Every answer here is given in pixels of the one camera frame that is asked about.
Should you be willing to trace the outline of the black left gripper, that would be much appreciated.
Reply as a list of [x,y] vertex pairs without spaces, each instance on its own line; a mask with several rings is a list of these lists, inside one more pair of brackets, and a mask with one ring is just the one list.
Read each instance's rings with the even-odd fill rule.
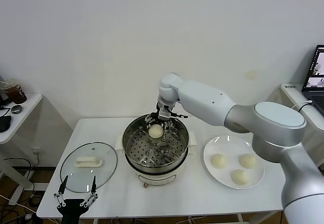
[[86,213],[86,207],[91,205],[98,199],[96,192],[96,176],[93,178],[90,194],[84,200],[65,200],[63,198],[66,184],[68,181],[68,175],[65,176],[63,182],[60,184],[59,189],[53,194],[57,200],[57,210],[62,215],[62,224],[78,224],[80,216]]

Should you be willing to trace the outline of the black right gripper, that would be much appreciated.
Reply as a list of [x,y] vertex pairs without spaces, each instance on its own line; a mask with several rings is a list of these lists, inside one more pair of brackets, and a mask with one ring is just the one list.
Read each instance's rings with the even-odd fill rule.
[[[160,109],[164,109],[167,113],[170,114],[170,117],[167,118],[166,120],[164,119],[159,119],[159,112]],[[170,120],[170,118],[175,118],[177,117],[177,114],[172,112],[172,108],[168,105],[162,105],[159,102],[156,104],[156,112],[152,112],[148,114],[144,121],[146,125],[154,125],[154,124],[163,124],[163,128],[166,131],[175,131],[176,130],[176,125],[174,123],[174,120]]]

